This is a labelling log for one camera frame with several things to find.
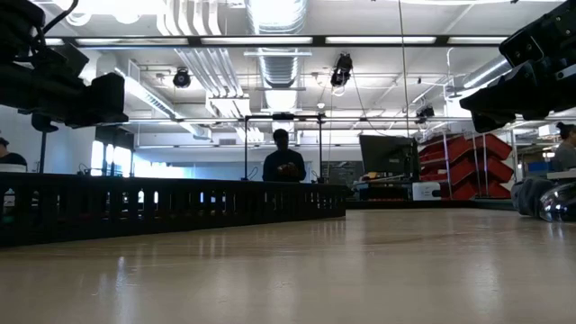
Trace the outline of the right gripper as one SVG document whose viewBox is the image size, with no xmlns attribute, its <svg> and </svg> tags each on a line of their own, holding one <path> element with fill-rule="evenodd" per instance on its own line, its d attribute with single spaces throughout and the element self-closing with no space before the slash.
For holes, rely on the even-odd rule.
<svg viewBox="0 0 576 324">
<path fill-rule="evenodd" d="M 476 132 L 495 131 L 516 120 L 543 120 L 575 106 L 575 0 L 543 16 L 539 45 L 544 56 L 507 74 L 460 101 L 472 113 Z"/>
</svg>

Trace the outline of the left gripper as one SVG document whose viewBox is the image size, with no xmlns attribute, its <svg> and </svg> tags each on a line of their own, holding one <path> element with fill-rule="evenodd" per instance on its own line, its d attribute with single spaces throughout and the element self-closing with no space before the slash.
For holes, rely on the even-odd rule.
<svg viewBox="0 0 576 324">
<path fill-rule="evenodd" d="M 68 107 L 64 78 L 14 63 L 1 64 L 1 105 L 33 113 L 31 126 L 42 133 L 59 129 L 44 115 L 66 115 L 65 124 L 72 128 L 126 122 L 124 86 L 125 79 L 116 73 L 99 76 L 73 97 Z"/>
</svg>

